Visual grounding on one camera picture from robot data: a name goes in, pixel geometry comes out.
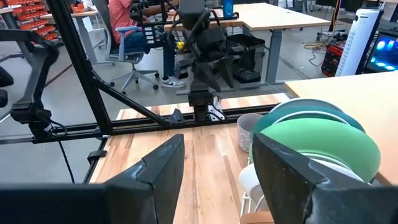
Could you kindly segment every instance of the monitor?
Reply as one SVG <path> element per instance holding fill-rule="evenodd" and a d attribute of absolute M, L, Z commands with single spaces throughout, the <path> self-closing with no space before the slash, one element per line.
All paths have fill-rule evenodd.
<path fill-rule="evenodd" d="M 391 72 L 398 70 L 398 33 L 379 31 L 364 73 Z"/>

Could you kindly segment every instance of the sneaker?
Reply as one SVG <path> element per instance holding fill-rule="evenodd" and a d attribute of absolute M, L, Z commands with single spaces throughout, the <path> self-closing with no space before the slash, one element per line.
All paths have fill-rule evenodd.
<path fill-rule="evenodd" d="M 182 88 L 185 86 L 185 82 L 178 80 L 175 77 L 169 77 L 166 80 L 162 79 L 162 83 L 160 85 L 166 88 Z"/>

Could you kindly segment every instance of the wooden plank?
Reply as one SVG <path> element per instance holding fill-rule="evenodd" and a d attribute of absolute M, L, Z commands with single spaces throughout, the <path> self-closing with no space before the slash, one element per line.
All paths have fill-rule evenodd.
<path fill-rule="evenodd" d="M 250 31 L 256 31 L 330 25 L 330 21 L 267 3 L 236 4 L 234 5 L 234 12 L 239 13 L 239 19 L 220 21 L 221 26 L 236 27 L 245 25 Z M 210 23 L 210 26 L 216 25 L 216 22 Z M 170 28 L 171 25 L 165 26 L 166 31 L 170 31 Z M 179 24 L 176 26 L 176 29 L 183 30 L 183 27 Z"/>
<path fill-rule="evenodd" d="M 355 118 L 379 146 L 381 165 L 376 179 L 398 184 L 398 72 L 286 82 L 295 95 L 329 101 Z"/>
<path fill-rule="evenodd" d="M 88 11 L 88 12 L 82 12 L 82 13 L 72 13 L 72 17 L 86 17 L 86 16 L 95 16 L 98 14 L 98 11 Z M 52 14 L 46 14 L 43 16 L 40 16 L 41 19 L 52 19 Z"/>
<path fill-rule="evenodd" d="M 283 93 L 225 99 L 221 107 L 271 105 L 288 100 Z M 191 112 L 188 103 L 152 106 L 165 115 L 174 108 Z M 132 109 L 121 110 L 118 119 L 136 118 Z M 184 134 L 185 166 L 174 223 L 238 223 L 243 189 L 239 173 L 248 154 L 240 150 L 236 124 L 222 124 L 111 137 L 99 159 L 91 183 L 104 182 L 138 162 L 175 134 Z"/>

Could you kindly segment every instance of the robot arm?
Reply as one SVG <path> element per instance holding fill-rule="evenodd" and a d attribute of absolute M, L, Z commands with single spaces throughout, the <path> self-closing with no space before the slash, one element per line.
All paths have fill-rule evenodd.
<path fill-rule="evenodd" d="M 44 109 L 41 98 L 49 68 L 58 59 L 58 50 L 31 30 L 3 30 L 0 41 L 25 42 L 34 59 L 24 96 L 13 104 L 11 117 L 21 124 L 29 124 L 35 137 L 48 136 L 52 130 L 51 112 Z"/>

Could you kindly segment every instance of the ceramic cup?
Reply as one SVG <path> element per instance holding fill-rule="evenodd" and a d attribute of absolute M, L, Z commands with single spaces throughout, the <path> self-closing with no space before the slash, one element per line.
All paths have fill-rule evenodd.
<path fill-rule="evenodd" d="M 250 131 L 261 118 L 261 114 L 244 114 L 238 118 L 239 147 L 245 152 L 249 152 L 251 143 Z"/>

